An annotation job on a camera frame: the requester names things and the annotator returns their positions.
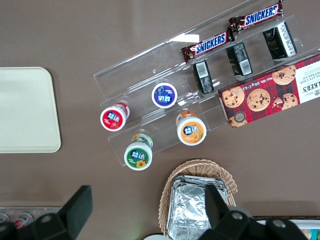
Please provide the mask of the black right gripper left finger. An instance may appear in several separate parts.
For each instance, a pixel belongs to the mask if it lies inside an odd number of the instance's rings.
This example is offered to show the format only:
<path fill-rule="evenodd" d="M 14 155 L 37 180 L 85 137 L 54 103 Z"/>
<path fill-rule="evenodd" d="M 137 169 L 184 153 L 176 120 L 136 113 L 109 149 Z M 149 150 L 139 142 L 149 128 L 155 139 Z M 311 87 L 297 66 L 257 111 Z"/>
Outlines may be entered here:
<path fill-rule="evenodd" d="M 57 212 L 38 218 L 31 225 L 34 240 L 75 240 L 93 211 L 92 187 L 81 186 Z"/>

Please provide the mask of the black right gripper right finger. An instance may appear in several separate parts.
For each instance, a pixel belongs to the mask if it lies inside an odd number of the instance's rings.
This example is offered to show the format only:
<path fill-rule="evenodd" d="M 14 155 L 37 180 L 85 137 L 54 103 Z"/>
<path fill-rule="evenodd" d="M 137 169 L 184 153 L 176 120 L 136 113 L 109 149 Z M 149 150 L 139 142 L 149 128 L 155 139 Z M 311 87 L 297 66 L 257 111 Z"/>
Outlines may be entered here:
<path fill-rule="evenodd" d="M 211 228 L 200 240 L 264 240 L 264 226 L 257 223 L 250 214 L 238 208 L 230 209 L 217 188 L 205 186 L 205 211 Z"/>

